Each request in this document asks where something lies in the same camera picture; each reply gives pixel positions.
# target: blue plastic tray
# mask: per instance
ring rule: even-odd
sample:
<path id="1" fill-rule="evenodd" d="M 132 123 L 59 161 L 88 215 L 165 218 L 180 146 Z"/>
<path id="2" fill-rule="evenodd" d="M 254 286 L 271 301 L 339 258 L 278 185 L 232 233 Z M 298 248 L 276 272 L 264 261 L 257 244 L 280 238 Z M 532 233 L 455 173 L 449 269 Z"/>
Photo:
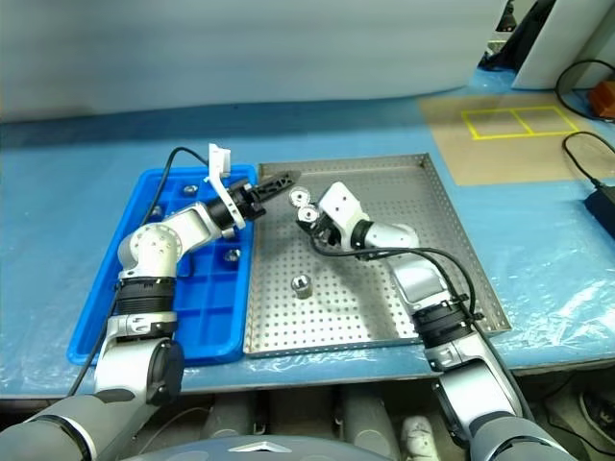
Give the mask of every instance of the blue plastic tray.
<path id="1" fill-rule="evenodd" d="M 117 247 L 138 227 L 158 187 L 161 173 L 162 170 L 158 169 L 141 175 L 115 230 L 68 345 L 66 356 L 76 365 L 86 361 L 113 299 L 113 287 L 121 270 Z M 215 198 L 213 188 L 203 181 L 207 175 L 207 168 L 172 169 L 159 200 L 162 214 L 166 216 L 195 201 L 207 202 Z M 222 182 L 229 186 L 243 178 L 256 183 L 255 168 L 234 165 L 231 175 Z M 199 186 L 196 197 L 184 195 L 184 187 L 189 184 Z M 235 238 L 220 238 L 185 255 L 180 261 L 173 308 L 179 322 L 175 338 L 184 347 L 186 364 L 231 362 L 243 354 L 253 237 L 254 225 L 249 222 Z M 238 262 L 224 260 L 224 253 L 231 249 L 241 251 Z"/>

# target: perforated metal sheet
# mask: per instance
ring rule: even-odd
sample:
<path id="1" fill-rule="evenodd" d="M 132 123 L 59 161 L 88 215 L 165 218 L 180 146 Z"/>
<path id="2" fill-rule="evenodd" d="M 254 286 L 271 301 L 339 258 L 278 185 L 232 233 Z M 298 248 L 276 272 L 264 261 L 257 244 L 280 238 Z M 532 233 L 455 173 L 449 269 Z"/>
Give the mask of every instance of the perforated metal sheet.
<path id="1" fill-rule="evenodd" d="M 456 255 L 476 285 L 483 327 L 510 329 L 429 155 L 265 163 L 259 176 L 283 170 L 302 172 L 299 185 L 310 190 L 313 201 L 342 181 L 373 221 L 413 226 L 421 245 Z M 317 255 L 295 216 L 296 208 L 282 195 L 267 203 L 266 217 L 257 221 L 244 352 L 267 356 L 416 342 L 386 267 Z M 464 286 L 455 268 L 444 266 Z M 300 274 L 313 284 L 305 300 L 290 288 Z"/>

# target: black power adapter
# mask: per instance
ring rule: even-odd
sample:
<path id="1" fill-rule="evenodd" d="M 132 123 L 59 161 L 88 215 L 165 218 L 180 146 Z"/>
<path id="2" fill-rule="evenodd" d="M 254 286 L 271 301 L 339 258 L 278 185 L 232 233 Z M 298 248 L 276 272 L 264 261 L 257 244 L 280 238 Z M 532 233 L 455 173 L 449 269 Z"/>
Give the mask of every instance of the black power adapter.
<path id="1" fill-rule="evenodd" d="M 585 207 L 615 238 L 615 186 L 599 185 L 596 191 L 585 199 Z"/>

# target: small metal part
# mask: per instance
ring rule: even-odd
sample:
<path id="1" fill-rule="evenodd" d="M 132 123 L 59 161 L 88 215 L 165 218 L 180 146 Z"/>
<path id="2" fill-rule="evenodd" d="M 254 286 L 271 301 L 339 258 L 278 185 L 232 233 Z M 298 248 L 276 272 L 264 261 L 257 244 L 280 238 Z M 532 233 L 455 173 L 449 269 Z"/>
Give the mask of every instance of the small metal part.
<path id="1" fill-rule="evenodd" d="M 293 278 L 290 282 L 290 287 L 300 300 L 304 300 L 305 298 L 309 298 L 311 296 L 311 279 L 305 274 L 301 274 L 300 276 Z"/>
<path id="2" fill-rule="evenodd" d="M 224 253 L 224 260 L 227 262 L 238 262 L 241 257 L 241 250 L 238 248 L 233 248 L 232 250 L 228 250 Z"/>
<path id="3" fill-rule="evenodd" d="M 199 186 L 196 184 L 189 184 L 184 187 L 184 195 L 187 197 L 194 197 L 199 190 Z"/>
<path id="4" fill-rule="evenodd" d="M 302 223 L 313 223 L 320 216 L 320 211 L 314 205 L 302 206 L 297 210 L 297 220 Z"/>
<path id="5" fill-rule="evenodd" d="M 290 189 L 290 192 L 288 192 L 288 200 L 290 201 L 290 204 L 294 207 L 301 208 L 302 206 L 306 206 L 307 204 L 309 204 L 309 201 L 311 200 L 311 194 L 309 193 L 309 190 L 307 190 L 305 187 L 296 185 L 295 187 Z"/>
<path id="6" fill-rule="evenodd" d="M 152 216 L 162 216 L 162 206 L 160 205 L 154 206 L 154 209 L 152 210 L 152 214 L 150 215 L 150 217 Z"/>

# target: white plastic part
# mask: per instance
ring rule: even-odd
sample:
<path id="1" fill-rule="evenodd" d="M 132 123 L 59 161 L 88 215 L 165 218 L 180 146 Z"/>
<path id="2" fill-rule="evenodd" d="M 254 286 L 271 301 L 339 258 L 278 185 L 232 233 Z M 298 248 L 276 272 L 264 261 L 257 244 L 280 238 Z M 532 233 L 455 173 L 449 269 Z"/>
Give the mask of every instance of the white plastic part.
<path id="1" fill-rule="evenodd" d="M 369 220 L 357 197 L 343 182 L 334 182 L 320 199 L 318 206 L 329 215 L 339 229 L 342 250 L 352 250 L 350 241 L 353 229 L 359 221 Z"/>
<path id="2" fill-rule="evenodd" d="M 234 223 L 238 229 L 246 227 L 246 222 L 239 212 L 239 209 L 234 204 L 233 199 L 227 192 L 226 187 L 220 178 L 229 176 L 231 172 L 231 149 L 224 149 L 215 144 L 209 145 L 209 176 L 205 178 L 206 182 L 210 182 L 213 190 L 222 199 L 225 207 L 233 217 Z"/>
<path id="3" fill-rule="evenodd" d="M 440 461 L 430 420 L 424 416 L 410 416 L 402 426 L 402 443 L 413 461 Z"/>

